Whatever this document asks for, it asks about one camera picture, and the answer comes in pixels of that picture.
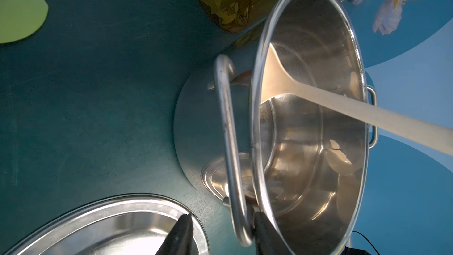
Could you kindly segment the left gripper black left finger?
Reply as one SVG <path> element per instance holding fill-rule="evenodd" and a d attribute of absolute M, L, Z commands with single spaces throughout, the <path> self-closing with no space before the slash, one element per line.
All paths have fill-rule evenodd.
<path fill-rule="evenodd" d="M 183 214 L 166 236 L 156 255 L 190 255 L 192 239 L 192 215 Z"/>

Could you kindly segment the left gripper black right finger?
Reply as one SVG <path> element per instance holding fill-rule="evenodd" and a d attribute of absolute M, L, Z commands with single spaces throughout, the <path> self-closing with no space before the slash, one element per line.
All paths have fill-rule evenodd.
<path fill-rule="evenodd" d="M 263 212 L 255 212 L 253 216 L 252 235 L 256 242 L 257 255 L 291 255 L 279 233 Z"/>

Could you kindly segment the stainless steel pot lid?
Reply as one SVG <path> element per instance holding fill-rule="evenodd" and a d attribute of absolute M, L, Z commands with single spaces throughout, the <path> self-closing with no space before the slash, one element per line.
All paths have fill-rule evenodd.
<path fill-rule="evenodd" d="M 157 194 L 124 194 L 69 211 L 40 227 L 8 255 L 154 255 L 191 210 Z"/>

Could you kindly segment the beige plastic ladle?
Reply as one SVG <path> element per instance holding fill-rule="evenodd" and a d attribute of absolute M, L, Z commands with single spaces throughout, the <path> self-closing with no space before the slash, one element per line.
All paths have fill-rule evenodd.
<path fill-rule="evenodd" d="M 286 72 L 276 49 L 270 44 L 264 65 L 261 103 L 284 94 L 300 97 L 447 155 L 453 154 L 452 129 L 300 83 Z"/>

